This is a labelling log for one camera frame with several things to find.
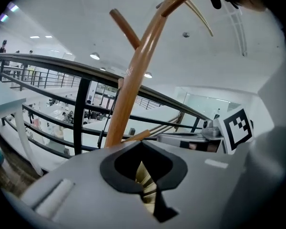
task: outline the handrail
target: handrail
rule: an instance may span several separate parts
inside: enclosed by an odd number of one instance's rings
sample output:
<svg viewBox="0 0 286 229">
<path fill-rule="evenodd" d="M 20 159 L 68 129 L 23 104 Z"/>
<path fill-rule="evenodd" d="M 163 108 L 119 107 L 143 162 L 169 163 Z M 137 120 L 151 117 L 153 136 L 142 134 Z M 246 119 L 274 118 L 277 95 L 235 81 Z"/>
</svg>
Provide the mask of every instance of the handrail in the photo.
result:
<svg viewBox="0 0 286 229">
<path fill-rule="evenodd" d="M 62 145 L 66 145 L 66 146 L 74 148 L 75 154 L 81 153 L 82 150 L 92 151 L 92 150 L 96 149 L 94 147 L 82 145 L 82 141 L 81 141 L 82 133 L 86 133 L 86 134 L 90 134 L 90 135 L 97 135 L 100 137 L 106 137 L 108 135 L 108 133 L 104 132 L 104 131 L 92 130 L 92 129 L 83 127 L 82 121 L 80 121 L 80 117 L 83 116 L 84 109 L 97 111 L 97 112 L 100 112 L 102 114 L 109 114 L 110 113 L 110 110 L 107 108 L 102 108 L 99 106 L 94 106 L 92 104 L 86 103 L 86 98 L 87 98 L 87 94 L 88 94 L 88 90 L 89 90 L 90 80 L 92 80 L 92 81 L 97 80 L 98 82 L 104 83 L 107 86 L 115 87 L 115 84 L 119 80 L 121 81 L 122 78 L 120 78 L 119 76 L 116 76 L 114 74 L 111 74 L 111 73 L 99 71 L 98 69 L 91 69 L 90 67 L 88 67 L 86 65 L 81 65 L 81 64 L 79 64 L 79 65 L 82 66 L 82 68 L 81 68 L 82 71 L 78 72 L 77 68 L 74 66 L 74 65 L 78 65 L 78 63 L 65 61 L 65 60 L 61 60 L 61 59 L 56 59 L 56 58 L 51 58 L 51 57 L 46 57 L 46 56 L 26 55 L 26 54 L 20 55 L 18 53 L 17 54 L 0 54 L 0 59 L 1 59 L 0 80 L 2 81 L 2 78 L 5 78 L 5 79 L 7 79 L 7 81 L 4 80 L 3 82 L 14 82 L 14 83 L 19 85 L 18 87 L 13 86 L 11 88 L 20 88 L 20 90 L 21 90 L 21 88 L 23 87 L 23 88 L 35 91 L 35 92 L 42 94 L 44 96 L 47 96 L 49 98 L 53 98 L 53 99 L 59 100 L 61 102 L 75 106 L 74 116 L 77 113 L 77 123 L 74 122 L 76 125 L 73 126 L 72 124 L 69 124 L 69 123 L 57 120 L 55 118 L 52 118 L 52 117 L 50 117 L 50 116 L 48 116 L 48 115 L 46 115 L 40 111 L 37 111 L 37 110 L 35 110 L 35 109 L 25 105 L 25 104 L 23 105 L 24 109 L 26 109 L 26 110 L 30 111 L 31 113 L 39 116 L 40 118 L 45 119 L 45 120 L 52 122 L 54 124 L 57 124 L 57 125 L 65 127 L 65 128 L 73 130 L 74 143 L 65 141 L 63 139 L 59 139 L 59 138 L 57 138 L 53 135 L 50 135 L 50 134 L 42 131 L 41 129 L 35 128 L 34 126 L 25 122 L 25 126 L 27 128 L 30 128 L 32 131 L 36 132 L 37 134 L 39 134 L 45 138 L 48 138 L 49 140 L 52 140 L 52 141 L 60 143 Z M 22 75 L 20 77 L 19 74 L 16 75 L 16 73 L 15 73 L 20 68 L 15 67 L 15 68 L 11 68 L 11 70 L 14 70 L 13 74 L 10 74 L 10 73 L 6 74 L 7 71 L 5 71 L 5 69 L 8 69 L 8 66 L 4 66 L 5 60 L 16 61 L 15 59 L 18 62 L 20 61 L 20 63 L 34 65 L 34 66 L 40 66 L 43 68 L 46 67 L 48 70 L 47 70 L 47 72 L 35 70 L 33 72 L 40 73 L 40 74 L 32 73 L 29 75 L 25 75 L 25 73 L 24 73 L 25 70 L 29 70 L 29 69 L 24 69 L 22 71 Z M 69 67 L 65 67 L 63 65 L 55 65 L 57 63 L 57 61 L 60 61 L 61 63 L 67 62 L 69 64 Z M 49 74 L 52 74 L 49 72 L 50 69 L 57 71 L 56 74 L 53 74 L 53 75 L 57 76 L 56 78 L 49 77 Z M 41 81 L 40 80 L 41 77 L 45 77 L 46 80 Z M 48 78 L 55 79 L 55 80 L 57 80 L 57 82 L 48 81 Z M 48 85 L 46 83 L 57 83 L 57 85 L 56 84 L 55 85 Z M 79 83 L 80 94 L 77 94 L 76 100 L 71 99 L 71 98 L 67 98 L 67 97 L 61 97 L 59 95 L 53 94 L 49 91 L 46 91 L 46 90 L 40 88 L 40 87 L 43 88 L 46 86 L 60 86 L 60 87 L 62 87 L 62 86 L 70 86 L 70 85 L 72 87 L 73 85 L 78 84 L 78 83 Z M 158 93 L 154 90 L 151 90 L 149 88 L 146 88 L 146 87 L 141 87 L 139 94 L 141 94 L 141 96 L 139 97 L 139 99 L 141 98 L 141 102 L 143 104 L 147 104 L 146 109 L 149 108 L 149 106 L 161 105 L 161 101 L 163 101 L 163 104 L 167 105 L 167 106 L 174 105 L 174 101 L 175 101 L 174 99 L 166 97 L 165 95 L 160 94 L 160 93 Z M 177 102 L 177 103 L 182 107 L 182 109 L 185 110 L 185 112 L 183 112 L 183 111 L 180 112 L 181 115 L 182 114 L 184 115 L 184 113 L 188 113 L 188 109 L 190 109 L 190 108 L 188 108 L 187 106 L 185 106 L 179 102 Z M 162 130 L 163 130 L 162 132 L 165 132 L 166 130 L 169 130 L 170 128 L 173 128 L 173 127 L 190 128 L 193 130 L 193 128 L 194 128 L 193 126 L 180 124 L 179 116 L 181 116 L 181 115 L 178 115 L 177 117 L 170 120 L 169 122 L 153 120 L 150 118 L 145 118 L 145 117 L 140 117 L 140 116 L 135 116 L 135 115 L 131 115 L 129 117 L 129 119 L 148 122 L 148 123 L 152 123 L 152 124 L 158 124 L 159 126 L 151 129 L 151 130 L 156 130 L 152 133 L 152 135 L 155 135 Z M 122 139 L 128 139 L 129 140 L 130 137 L 137 138 L 138 136 L 142 136 L 142 138 L 145 138 L 146 136 L 148 136 L 147 134 L 145 134 L 147 132 L 149 133 L 148 135 L 150 135 L 149 130 L 146 130 L 145 132 L 139 133 L 136 136 L 123 135 Z M 53 154 L 61 156 L 61 153 L 57 154 L 57 151 L 53 151 L 53 150 L 51 151 L 50 148 L 46 147 L 43 144 L 36 142 L 35 140 L 30 140 L 30 141 L 33 142 L 34 144 L 38 145 L 39 147 L 41 147 L 41 148 L 43 148 L 49 152 L 52 152 Z"/>
<path fill-rule="evenodd" d="M 101 71 L 97 68 L 87 66 L 82 63 L 68 61 L 65 59 L 58 59 L 48 56 L 35 55 L 35 54 L 22 54 L 22 53 L 0 53 L 0 60 L 8 60 L 12 62 L 26 63 L 41 68 L 47 68 L 62 73 L 68 73 L 79 76 L 81 78 L 89 79 L 99 83 L 103 83 L 115 88 L 118 88 L 119 76 Z M 177 109 L 189 115 L 193 115 L 200 119 L 206 120 L 208 117 L 195 111 L 194 109 L 164 95 L 146 86 L 141 86 L 138 95 L 148 98 L 154 102 L 166 105 L 168 107 Z"/>
<path fill-rule="evenodd" d="M 53 99 L 56 99 L 56 100 L 59 100 L 61 102 L 64 102 L 64 103 L 67 103 L 67 104 L 71 104 L 71 105 L 75 105 L 75 100 L 71 99 L 71 98 L 66 98 L 66 97 L 61 97 L 61 96 L 58 96 L 56 94 L 53 94 L 53 93 L 50 93 L 46 90 L 43 90 L 43 89 L 40 89 L 38 87 L 35 87 L 33 85 L 28 85 L 26 83 L 23 83 L 22 81 L 20 80 L 17 80 L 13 77 L 10 77 L 8 76 L 7 74 L 5 73 L 1 73 L 2 76 L 4 76 L 5 78 L 19 84 L 20 86 L 23 86 L 25 88 L 28 88 L 32 91 L 35 91 L 39 94 L 42 94 L 44 96 L 47 96 L 49 98 L 53 98 Z M 100 112 L 102 114 L 109 114 L 110 113 L 110 110 L 109 109 L 106 109 L 106 108 L 102 108 L 102 107 L 97 107 L 97 106 L 94 106 L 92 104 L 85 104 L 85 109 L 89 109 L 89 110 L 93 110 L 93 111 L 97 111 L 97 112 Z M 153 120 L 153 119 L 150 119 L 150 118 L 144 118 L 144 117 L 140 117 L 140 116 L 136 116 L 136 115 L 131 115 L 129 117 L 130 119 L 132 120 L 138 120 L 138 121 L 143 121 L 143 122 L 149 122 L 149 123 L 153 123 L 153 124 L 161 124 L 161 125 L 165 125 L 167 124 L 167 122 L 165 121 L 159 121 L 159 120 Z M 192 126 L 189 126 L 189 125 L 180 125 L 180 124 L 174 124 L 173 126 L 176 126 L 176 127 L 183 127 L 183 128 L 192 128 Z"/>
</svg>

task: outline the wooden coat rack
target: wooden coat rack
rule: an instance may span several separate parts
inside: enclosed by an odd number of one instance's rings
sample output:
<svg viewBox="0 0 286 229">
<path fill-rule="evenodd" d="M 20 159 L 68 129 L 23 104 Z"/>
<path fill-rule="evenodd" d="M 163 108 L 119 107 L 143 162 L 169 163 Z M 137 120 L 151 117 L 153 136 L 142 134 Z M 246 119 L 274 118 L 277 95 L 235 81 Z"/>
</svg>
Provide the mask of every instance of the wooden coat rack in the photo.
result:
<svg viewBox="0 0 286 229">
<path fill-rule="evenodd" d="M 166 20 L 168 16 L 183 3 L 199 17 L 209 30 L 211 36 L 213 36 L 212 30 L 205 18 L 197 7 L 189 0 L 164 0 L 149 23 L 141 40 L 139 40 L 126 19 L 117 9 L 110 11 L 110 15 L 135 49 L 135 53 L 128 67 L 124 82 L 120 84 L 121 89 L 111 117 L 105 147 L 111 147 L 121 143 L 134 101 Z M 139 139 L 142 139 L 145 135 L 148 135 L 148 133 L 149 132 L 144 131 L 136 136 L 139 136 Z"/>
</svg>

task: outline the ceiling light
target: ceiling light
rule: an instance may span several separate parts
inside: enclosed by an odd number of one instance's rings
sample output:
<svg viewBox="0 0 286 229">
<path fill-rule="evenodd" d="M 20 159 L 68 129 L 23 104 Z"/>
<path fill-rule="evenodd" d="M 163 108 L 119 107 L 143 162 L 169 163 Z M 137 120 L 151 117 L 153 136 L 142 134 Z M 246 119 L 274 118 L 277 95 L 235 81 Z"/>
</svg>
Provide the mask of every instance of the ceiling light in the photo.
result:
<svg viewBox="0 0 286 229">
<path fill-rule="evenodd" d="M 147 77 L 147 78 L 152 78 L 153 77 L 152 74 L 149 73 L 149 72 L 146 72 L 144 76 Z"/>
<path fill-rule="evenodd" d="M 0 21 L 1 22 L 4 22 L 7 18 L 8 18 L 8 16 L 4 13 L 0 15 Z"/>
<path fill-rule="evenodd" d="M 226 100 L 222 100 L 222 99 L 217 99 L 216 100 L 219 100 L 219 101 L 224 101 L 224 102 L 227 102 L 227 103 L 230 103 L 229 101 L 226 101 Z"/>
<path fill-rule="evenodd" d="M 90 57 L 96 60 L 100 60 L 100 55 L 97 52 L 93 52 L 90 54 Z"/>
<path fill-rule="evenodd" d="M 15 12 L 17 9 L 18 9 L 18 6 L 17 6 L 17 5 L 14 5 L 10 10 L 11 10 L 12 12 Z"/>
</svg>

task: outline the ceiling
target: ceiling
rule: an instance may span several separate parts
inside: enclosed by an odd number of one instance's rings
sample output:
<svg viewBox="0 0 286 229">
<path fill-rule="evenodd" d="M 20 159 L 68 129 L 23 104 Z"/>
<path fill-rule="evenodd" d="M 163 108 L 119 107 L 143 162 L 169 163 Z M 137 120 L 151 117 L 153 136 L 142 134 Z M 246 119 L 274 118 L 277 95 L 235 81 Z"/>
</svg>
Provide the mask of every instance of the ceiling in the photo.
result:
<svg viewBox="0 0 286 229">
<path fill-rule="evenodd" d="M 33 20 L 21 9 L 17 9 L 15 12 L 6 9 L 4 13 L 8 15 L 8 18 L 4 22 L 0 21 L 0 27 L 16 35 L 22 41 L 30 45 L 55 45 L 59 43 L 54 37 L 46 38 L 45 36 L 52 34 L 46 31 L 38 22 Z M 31 36 L 39 36 L 40 38 L 31 39 Z"/>
<path fill-rule="evenodd" d="M 75 61 L 123 75 L 134 50 L 109 11 L 117 8 L 141 38 L 161 1 L 13 2 L 38 25 L 37 30 L 48 31 L 68 48 L 76 56 Z M 182 5 L 167 20 L 148 68 L 153 78 L 145 79 L 143 84 L 210 86 L 256 93 L 278 68 L 285 53 L 284 37 L 272 14 L 235 10 L 227 3 L 215 10 L 210 0 L 192 1 L 210 24 L 214 37 Z M 23 27 L 19 34 L 27 37 L 28 32 L 32 33 Z M 183 32 L 190 37 L 184 38 Z M 101 59 L 90 58 L 92 52 L 98 52 Z"/>
</svg>

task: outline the black railing post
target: black railing post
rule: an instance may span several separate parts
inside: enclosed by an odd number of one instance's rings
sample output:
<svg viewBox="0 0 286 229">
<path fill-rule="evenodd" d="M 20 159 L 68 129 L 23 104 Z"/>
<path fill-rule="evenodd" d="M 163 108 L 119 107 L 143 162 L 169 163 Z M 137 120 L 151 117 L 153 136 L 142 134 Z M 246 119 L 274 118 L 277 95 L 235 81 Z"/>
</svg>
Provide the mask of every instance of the black railing post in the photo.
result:
<svg viewBox="0 0 286 229">
<path fill-rule="evenodd" d="M 23 82 L 24 74 L 25 74 L 25 66 L 23 66 L 22 74 L 21 74 L 21 78 L 20 78 L 20 80 L 21 80 L 22 82 Z"/>
<path fill-rule="evenodd" d="M 3 68 L 4 68 L 4 60 L 1 61 L 0 65 L 0 81 L 2 82 L 2 73 L 3 73 Z M 2 125 L 5 125 L 4 118 L 1 118 Z"/>
<path fill-rule="evenodd" d="M 72 84 L 71 84 L 71 87 L 73 87 L 74 78 L 75 78 L 75 76 L 73 77 L 73 80 L 72 80 Z"/>
<path fill-rule="evenodd" d="M 49 69 L 48 69 L 48 73 L 47 73 L 47 76 L 46 76 L 46 81 L 44 82 L 44 88 L 46 88 L 46 85 L 47 85 L 47 80 L 48 80 L 48 76 L 49 76 Z"/>
<path fill-rule="evenodd" d="M 4 69 L 4 63 L 5 60 L 1 61 L 1 65 L 0 65 L 0 81 L 2 82 L 2 73 L 3 73 L 3 69 Z"/>
<path fill-rule="evenodd" d="M 61 81 L 61 87 L 62 87 L 62 84 L 63 84 L 63 79 L 65 78 L 65 74 L 63 74 L 63 77 L 62 77 L 62 81 Z"/>
<path fill-rule="evenodd" d="M 41 78 L 40 76 L 41 76 L 41 74 L 42 74 L 42 73 L 41 73 L 41 72 L 39 72 L 37 87 L 39 87 L 39 84 L 40 84 L 40 78 Z"/>
<path fill-rule="evenodd" d="M 90 84 L 90 80 L 81 78 L 80 85 L 78 87 L 73 121 L 73 142 L 75 155 L 82 153 L 82 123 Z"/>
<path fill-rule="evenodd" d="M 198 126 L 199 120 L 200 119 L 196 117 L 196 120 L 194 122 L 194 125 L 193 125 L 193 128 L 192 128 L 191 132 L 195 132 L 195 130 L 196 130 L 197 126 Z"/>
</svg>

